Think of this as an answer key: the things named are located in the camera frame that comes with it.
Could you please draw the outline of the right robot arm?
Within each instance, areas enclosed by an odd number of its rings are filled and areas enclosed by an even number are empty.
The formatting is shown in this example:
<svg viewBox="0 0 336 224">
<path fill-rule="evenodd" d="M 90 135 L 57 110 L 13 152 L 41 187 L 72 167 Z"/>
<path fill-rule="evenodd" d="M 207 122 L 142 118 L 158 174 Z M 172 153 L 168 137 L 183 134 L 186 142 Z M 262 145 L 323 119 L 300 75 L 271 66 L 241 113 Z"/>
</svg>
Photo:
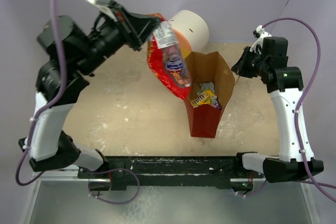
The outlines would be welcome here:
<svg viewBox="0 0 336 224">
<path fill-rule="evenodd" d="M 308 179 L 324 170 L 311 149 L 303 109 L 297 109 L 303 94 L 303 79 L 298 67 L 289 67 L 288 41 L 262 33 L 251 47 L 245 47 L 232 71 L 246 78 L 260 77 L 274 105 L 280 137 L 278 157 L 242 153 L 234 173 L 246 177 L 251 171 L 263 174 L 270 183 Z"/>
</svg>

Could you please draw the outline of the red brown paper bag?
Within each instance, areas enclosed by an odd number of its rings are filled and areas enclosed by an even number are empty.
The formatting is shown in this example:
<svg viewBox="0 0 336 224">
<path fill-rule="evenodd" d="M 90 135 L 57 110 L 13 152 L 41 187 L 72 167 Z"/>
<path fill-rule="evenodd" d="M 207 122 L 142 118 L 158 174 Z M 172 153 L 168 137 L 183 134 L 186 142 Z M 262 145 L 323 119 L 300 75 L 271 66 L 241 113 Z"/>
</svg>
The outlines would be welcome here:
<svg viewBox="0 0 336 224">
<path fill-rule="evenodd" d="M 192 52 L 186 58 L 192 88 L 185 106 L 192 137 L 214 138 L 233 94 L 235 78 L 219 52 Z"/>
</svg>

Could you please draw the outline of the yellow m&m's packet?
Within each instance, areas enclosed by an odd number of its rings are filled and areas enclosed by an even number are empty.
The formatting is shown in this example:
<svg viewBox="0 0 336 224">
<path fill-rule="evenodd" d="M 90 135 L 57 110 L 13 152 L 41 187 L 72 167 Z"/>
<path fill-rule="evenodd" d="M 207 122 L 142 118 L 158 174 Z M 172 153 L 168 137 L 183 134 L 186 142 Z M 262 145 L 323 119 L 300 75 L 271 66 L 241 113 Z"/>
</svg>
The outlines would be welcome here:
<svg viewBox="0 0 336 224">
<path fill-rule="evenodd" d="M 211 105 L 217 101 L 217 96 L 210 90 L 203 90 L 196 99 L 191 101 L 191 105 L 196 108 L 201 105 Z"/>
</svg>

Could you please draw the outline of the brown purple candy wrapper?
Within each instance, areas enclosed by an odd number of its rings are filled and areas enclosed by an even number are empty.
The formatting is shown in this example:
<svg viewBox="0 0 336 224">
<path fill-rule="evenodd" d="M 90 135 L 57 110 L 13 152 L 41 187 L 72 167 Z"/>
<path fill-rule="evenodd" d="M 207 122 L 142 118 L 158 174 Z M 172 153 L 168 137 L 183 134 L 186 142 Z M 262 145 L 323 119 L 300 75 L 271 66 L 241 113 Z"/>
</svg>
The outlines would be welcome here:
<svg viewBox="0 0 336 224">
<path fill-rule="evenodd" d="M 222 109 L 222 106 L 219 104 L 218 101 L 216 101 L 215 103 L 213 103 L 213 107 L 218 109 L 218 110 L 221 110 Z"/>
</svg>

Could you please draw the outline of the red snack bag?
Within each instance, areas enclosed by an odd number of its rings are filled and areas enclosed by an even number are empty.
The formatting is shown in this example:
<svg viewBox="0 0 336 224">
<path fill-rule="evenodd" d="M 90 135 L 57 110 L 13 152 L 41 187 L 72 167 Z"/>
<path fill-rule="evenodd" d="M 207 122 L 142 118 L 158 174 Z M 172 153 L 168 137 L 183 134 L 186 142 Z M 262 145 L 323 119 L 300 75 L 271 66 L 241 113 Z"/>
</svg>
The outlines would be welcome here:
<svg viewBox="0 0 336 224">
<path fill-rule="evenodd" d="M 175 31 L 161 14 L 150 16 L 158 18 L 161 23 L 148 40 L 148 66 L 167 89 L 176 97 L 186 100 L 192 81 Z"/>
</svg>

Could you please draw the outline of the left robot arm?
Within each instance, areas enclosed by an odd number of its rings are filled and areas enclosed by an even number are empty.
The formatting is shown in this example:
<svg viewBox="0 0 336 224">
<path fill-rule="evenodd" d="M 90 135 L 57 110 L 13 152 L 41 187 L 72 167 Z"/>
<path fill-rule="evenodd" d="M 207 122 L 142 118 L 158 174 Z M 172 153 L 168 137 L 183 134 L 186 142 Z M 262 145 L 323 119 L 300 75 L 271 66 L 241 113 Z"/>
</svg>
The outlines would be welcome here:
<svg viewBox="0 0 336 224">
<path fill-rule="evenodd" d="M 98 67 L 125 45 L 135 51 L 141 50 L 161 23 L 159 17 L 131 13 L 115 1 L 108 7 L 112 16 L 100 13 L 89 34 L 85 34 L 70 16 L 57 17 L 64 60 L 58 59 L 51 23 L 47 23 L 37 37 L 50 59 L 37 76 L 33 135 L 31 139 L 19 140 L 35 172 L 70 165 L 86 168 L 96 178 L 108 172 L 103 154 L 76 145 L 63 131 L 64 122 L 80 92 L 89 85 L 86 76 L 93 76 Z"/>
</svg>

